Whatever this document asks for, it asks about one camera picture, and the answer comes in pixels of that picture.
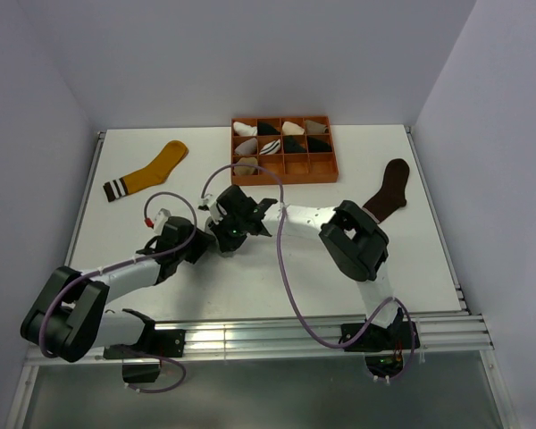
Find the metal frame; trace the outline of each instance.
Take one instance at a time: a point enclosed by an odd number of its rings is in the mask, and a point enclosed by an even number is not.
[[[498,370],[494,350],[481,351],[481,359],[502,426],[507,429],[519,429],[521,426],[508,394],[507,385]]]
[[[6,429],[21,429],[24,426],[29,401],[36,385],[38,370],[38,366],[24,366],[22,368],[18,387],[10,407],[10,414],[6,420]]]
[[[310,318],[308,323],[329,342],[338,342],[342,324],[359,323],[363,317]],[[414,318],[419,325],[422,347],[419,354],[431,352],[492,350],[490,336],[480,315]],[[297,319],[241,321],[202,324],[157,324],[155,329],[184,329],[185,348],[182,362],[206,360],[242,360],[267,358],[316,358],[353,356],[342,349],[328,349],[315,342]],[[389,354],[391,351],[373,354]],[[125,359],[128,363],[155,362],[154,359]],[[71,365],[120,365],[121,360],[104,360],[103,349],[92,349]],[[31,347],[24,365],[69,365],[66,361],[42,356]]]
[[[418,350],[420,362],[424,362],[424,354],[432,352],[453,352],[479,350],[487,370],[489,384],[492,389],[498,412],[505,427],[518,427],[514,411],[509,402],[507,390],[496,363],[493,360],[494,347],[492,345],[486,324],[481,315],[471,315],[465,303],[464,294],[456,278],[455,268],[448,253],[447,243],[444,239],[440,223],[432,203],[431,194],[424,178],[423,169],[419,162],[411,129],[406,128],[406,134],[411,150],[415,157],[421,181],[431,208],[433,220],[439,233],[440,242],[454,284],[456,294],[461,301],[462,311],[439,314],[413,314],[417,323],[417,330],[421,337],[422,347]],[[71,262],[76,241],[80,233],[82,218],[88,203],[89,192],[97,168],[101,149],[105,140],[105,131],[98,133],[96,150],[88,174],[88,181],[81,200],[78,219],[71,236],[70,246],[65,258],[65,264]],[[361,322],[364,316],[320,317],[310,318],[308,322],[316,331],[328,341],[338,341],[340,326],[346,323]],[[339,349],[327,349],[313,341],[304,331],[296,319],[267,319],[248,321],[222,321],[222,322],[186,322],[186,323],[158,323],[156,329],[187,330],[186,345],[183,358],[180,361],[207,361],[232,360],[256,358],[309,358],[309,357],[345,357],[353,356],[351,353]],[[72,365],[121,365],[123,362],[145,363],[154,362],[153,359],[132,358],[125,360],[104,360],[103,349],[92,349],[79,362]],[[38,369],[40,366],[69,365],[61,359],[48,359],[41,355],[39,348],[29,348],[25,358],[18,389],[8,417],[8,428],[23,426],[29,402],[33,393]]]

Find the white wall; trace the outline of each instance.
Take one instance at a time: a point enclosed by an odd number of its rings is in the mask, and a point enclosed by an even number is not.
[[[415,123],[474,0],[19,0],[99,128]]]
[[[20,324],[63,262],[94,140],[21,8],[0,0],[0,427],[27,348]]]
[[[479,0],[415,129],[466,298],[536,428],[536,0]]]

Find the striped sock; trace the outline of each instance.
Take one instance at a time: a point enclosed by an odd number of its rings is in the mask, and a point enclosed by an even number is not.
[[[123,198],[129,195],[127,191],[127,185],[123,178],[119,178],[116,181],[108,181],[104,184],[104,191],[107,196],[107,201],[110,203],[116,199]]]
[[[146,167],[104,184],[104,192],[110,203],[126,195],[134,194],[150,186],[164,183],[175,166],[188,153],[187,147],[178,140],[167,143],[159,155]]]
[[[280,139],[266,143],[260,150],[260,155],[272,155],[280,150]]]

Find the brown sock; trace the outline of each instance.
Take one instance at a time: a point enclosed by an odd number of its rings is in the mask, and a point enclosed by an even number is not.
[[[409,178],[409,165],[402,159],[392,159],[385,167],[381,189],[364,204],[364,209],[383,222],[397,209],[405,207],[405,186]]]

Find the yellow sock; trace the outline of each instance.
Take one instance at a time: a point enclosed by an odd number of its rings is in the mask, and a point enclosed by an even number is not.
[[[187,153],[188,149],[182,141],[170,141],[147,167],[104,184],[107,201],[111,203],[126,195],[164,183],[172,169],[182,161]]]

